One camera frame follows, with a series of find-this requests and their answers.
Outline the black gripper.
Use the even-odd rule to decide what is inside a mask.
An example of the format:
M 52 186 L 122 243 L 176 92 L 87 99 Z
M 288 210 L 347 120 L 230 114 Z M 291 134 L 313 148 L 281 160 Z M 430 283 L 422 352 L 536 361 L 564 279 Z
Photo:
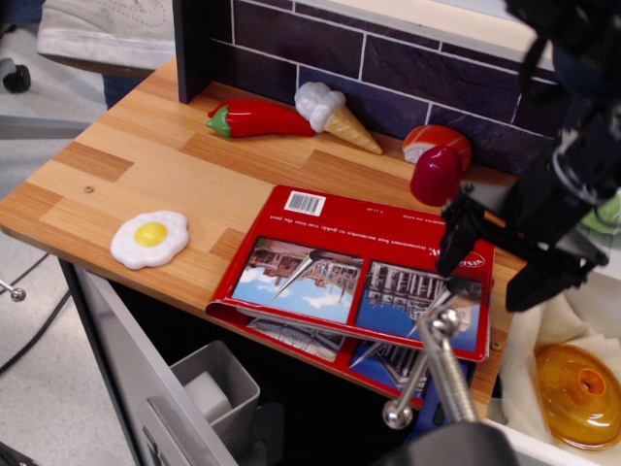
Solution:
M 445 232 L 436 262 L 449 276 L 485 240 L 523 258 L 527 265 L 508 283 L 506 307 L 524 312 L 570 287 L 608 263 L 576 226 L 609 200 L 609 176 L 590 183 L 567 159 L 542 159 L 515 184 L 463 182 L 459 196 L 441 214 Z

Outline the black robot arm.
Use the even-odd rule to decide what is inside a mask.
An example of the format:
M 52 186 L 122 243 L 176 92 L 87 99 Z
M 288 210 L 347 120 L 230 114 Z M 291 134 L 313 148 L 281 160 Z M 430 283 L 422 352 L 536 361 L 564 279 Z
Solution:
M 574 102 L 557 147 L 511 186 L 462 183 L 442 210 L 438 271 L 448 276 L 485 240 L 525 260 L 507 285 L 506 307 L 527 311 L 585 283 L 607 256 L 576 226 L 620 186 L 620 4 L 509 1 L 537 35 L 519 73 L 523 94 Z

